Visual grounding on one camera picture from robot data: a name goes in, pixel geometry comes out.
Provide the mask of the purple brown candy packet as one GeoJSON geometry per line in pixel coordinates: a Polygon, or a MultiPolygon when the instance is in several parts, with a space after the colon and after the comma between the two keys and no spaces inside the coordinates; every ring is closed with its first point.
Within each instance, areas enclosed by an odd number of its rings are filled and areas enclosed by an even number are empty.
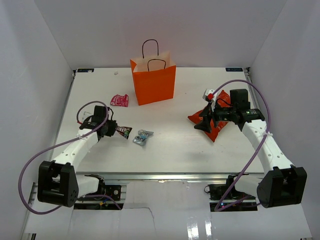
{"type": "Polygon", "coordinates": [[[117,126],[115,128],[115,130],[125,139],[129,138],[132,129],[133,129],[132,127],[127,127],[127,126],[117,126]]]}

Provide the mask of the large red chips bag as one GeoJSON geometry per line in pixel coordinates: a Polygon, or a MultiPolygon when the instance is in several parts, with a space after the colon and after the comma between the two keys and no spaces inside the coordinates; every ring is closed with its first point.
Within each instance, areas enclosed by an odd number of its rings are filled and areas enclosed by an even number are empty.
{"type": "MultiPolygon", "coordinates": [[[[229,104],[231,103],[230,95],[222,90],[218,95],[218,105],[220,107],[229,107],[229,104]]],[[[203,122],[203,117],[200,116],[200,113],[202,113],[203,110],[199,110],[196,113],[189,115],[187,118],[194,123],[195,125],[198,125],[203,122]]],[[[204,131],[204,134],[214,143],[219,135],[219,132],[228,124],[227,120],[218,120],[216,116],[212,116],[210,120],[210,127],[211,132],[204,131]]]]}

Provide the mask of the silver blue snack packet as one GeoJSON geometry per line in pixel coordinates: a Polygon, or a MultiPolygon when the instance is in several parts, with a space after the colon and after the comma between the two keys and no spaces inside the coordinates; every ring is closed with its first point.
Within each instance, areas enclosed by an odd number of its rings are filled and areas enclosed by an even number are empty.
{"type": "Polygon", "coordinates": [[[140,130],[138,130],[137,136],[134,137],[133,142],[135,144],[140,145],[140,146],[145,146],[147,139],[153,135],[154,135],[153,131],[147,131],[144,129],[140,129],[140,130]]]}

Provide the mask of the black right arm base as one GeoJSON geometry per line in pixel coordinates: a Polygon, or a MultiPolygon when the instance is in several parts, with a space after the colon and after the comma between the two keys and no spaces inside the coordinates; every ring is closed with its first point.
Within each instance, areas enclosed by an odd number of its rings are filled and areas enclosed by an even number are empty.
{"type": "Polygon", "coordinates": [[[219,206],[219,209],[222,209],[223,212],[250,212],[258,210],[260,204],[257,203],[256,198],[244,192],[237,191],[235,187],[232,188],[225,199],[219,204],[220,199],[237,175],[238,174],[229,175],[225,183],[212,183],[204,187],[204,193],[209,195],[211,212],[215,212],[217,206],[219,206]]]}

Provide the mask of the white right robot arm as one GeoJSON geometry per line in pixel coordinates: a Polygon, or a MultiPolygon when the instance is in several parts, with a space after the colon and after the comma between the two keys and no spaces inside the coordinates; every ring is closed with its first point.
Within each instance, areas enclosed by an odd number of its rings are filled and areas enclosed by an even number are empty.
{"type": "Polygon", "coordinates": [[[202,118],[195,129],[210,133],[220,122],[233,122],[249,140],[254,148],[264,171],[262,179],[244,171],[231,174],[226,181],[226,190],[222,195],[236,200],[243,194],[258,199],[264,208],[297,205],[303,198],[307,181],[307,172],[303,167],[296,167],[283,154],[262,112],[252,108],[246,89],[230,91],[230,103],[220,106],[220,99],[212,89],[206,89],[203,99],[207,106],[199,114],[202,118]]]}

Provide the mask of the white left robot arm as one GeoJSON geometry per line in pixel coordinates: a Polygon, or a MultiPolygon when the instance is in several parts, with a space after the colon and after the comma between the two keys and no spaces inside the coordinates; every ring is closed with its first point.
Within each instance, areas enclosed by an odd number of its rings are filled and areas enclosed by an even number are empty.
{"type": "Polygon", "coordinates": [[[81,161],[101,138],[116,132],[117,122],[109,115],[113,110],[96,105],[93,115],[83,120],[75,141],[52,161],[43,161],[38,169],[39,202],[72,207],[79,198],[99,200],[106,194],[104,179],[96,174],[77,175],[81,161]]]}

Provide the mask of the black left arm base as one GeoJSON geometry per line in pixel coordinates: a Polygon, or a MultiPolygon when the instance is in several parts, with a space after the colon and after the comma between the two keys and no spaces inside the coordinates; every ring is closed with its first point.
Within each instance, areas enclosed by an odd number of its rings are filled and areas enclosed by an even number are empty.
{"type": "Polygon", "coordinates": [[[106,184],[104,178],[96,174],[87,174],[85,177],[98,179],[97,191],[79,197],[73,207],[75,210],[122,210],[124,204],[119,203],[121,185],[106,184]]]}

